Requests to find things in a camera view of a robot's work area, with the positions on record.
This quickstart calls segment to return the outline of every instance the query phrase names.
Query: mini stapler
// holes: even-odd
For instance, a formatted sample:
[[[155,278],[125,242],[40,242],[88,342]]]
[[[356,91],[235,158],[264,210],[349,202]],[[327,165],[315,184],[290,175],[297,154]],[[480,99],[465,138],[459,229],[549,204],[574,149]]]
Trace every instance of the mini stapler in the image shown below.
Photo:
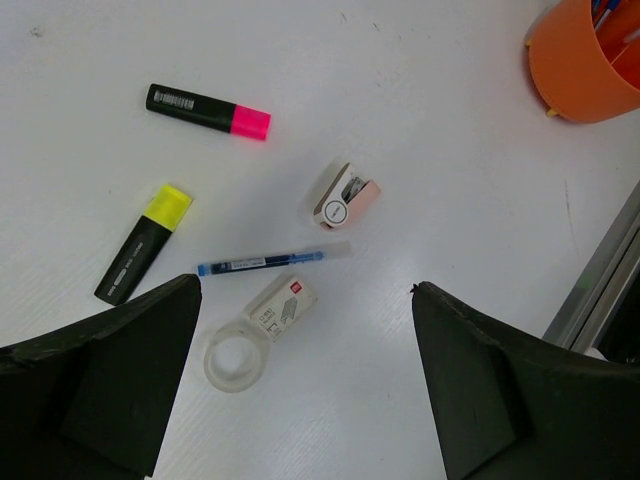
[[[380,195],[373,180],[365,180],[347,163],[322,200],[313,210],[313,218],[325,230],[348,227],[358,220]]]

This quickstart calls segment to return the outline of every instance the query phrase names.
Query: highlighter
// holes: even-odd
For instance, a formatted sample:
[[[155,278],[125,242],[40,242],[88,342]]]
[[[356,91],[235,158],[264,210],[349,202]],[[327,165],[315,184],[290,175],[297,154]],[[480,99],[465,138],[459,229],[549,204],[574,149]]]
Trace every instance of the highlighter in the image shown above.
[[[111,305],[126,302],[167,243],[192,199],[171,185],[162,187],[122,245],[95,296]]]
[[[155,83],[149,87],[146,106],[152,112],[263,141],[271,122],[268,113]]]

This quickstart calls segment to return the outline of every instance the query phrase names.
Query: label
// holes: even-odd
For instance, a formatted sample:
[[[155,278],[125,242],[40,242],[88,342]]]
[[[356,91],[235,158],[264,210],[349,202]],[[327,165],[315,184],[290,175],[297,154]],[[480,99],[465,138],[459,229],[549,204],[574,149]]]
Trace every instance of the label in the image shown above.
[[[157,103],[164,103],[165,105],[171,105],[172,107],[182,108],[184,110],[193,110],[195,100],[192,98],[181,97],[173,93],[162,93],[158,90],[153,94],[153,101]]]
[[[337,200],[333,200],[324,208],[324,215],[330,223],[340,225],[347,219],[347,206]]]
[[[231,264],[231,270],[246,270],[247,268],[264,267],[267,265],[267,260],[264,258],[250,258],[249,260],[239,260],[229,263]]]
[[[315,301],[316,296],[309,287],[298,277],[292,277],[249,316],[275,342]]]
[[[122,257],[122,261],[119,265],[120,270],[118,271],[118,275],[113,280],[111,288],[109,288],[109,291],[107,292],[108,297],[113,296],[116,289],[118,288],[118,285],[122,283],[124,277],[127,275],[127,273],[129,273],[129,267],[131,267],[131,264],[133,264],[134,259],[138,256],[138,253],[140,253],[142,247],[144,247],[144,241],[144,235],[138,235],[138,237],[136,237],[136,239],[131,243],[131,246],[129,247],[126,254]]]

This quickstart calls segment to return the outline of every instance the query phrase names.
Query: barcode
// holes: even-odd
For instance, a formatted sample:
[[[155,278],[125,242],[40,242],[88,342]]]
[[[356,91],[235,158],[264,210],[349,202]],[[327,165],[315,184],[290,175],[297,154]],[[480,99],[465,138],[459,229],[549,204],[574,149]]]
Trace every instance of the barcode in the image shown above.
[[[193,110],[193,105],[195,103],[195,100],[192,100],[191,98],[180,97],[173,93],[162,93],[158,91],[153,94],[153,101],[164,103],[165,105],[172,105],[178,108],[184,108],[185,110]]]

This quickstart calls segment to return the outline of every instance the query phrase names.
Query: yellow highlighter cap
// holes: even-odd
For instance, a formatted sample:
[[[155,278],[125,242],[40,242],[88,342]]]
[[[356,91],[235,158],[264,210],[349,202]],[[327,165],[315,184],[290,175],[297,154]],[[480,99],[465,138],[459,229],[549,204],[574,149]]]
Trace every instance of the yellow highlighter cap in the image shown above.
[[[190,196],[167,184],[158,191],[144,216],[173,232],[192,201]]]

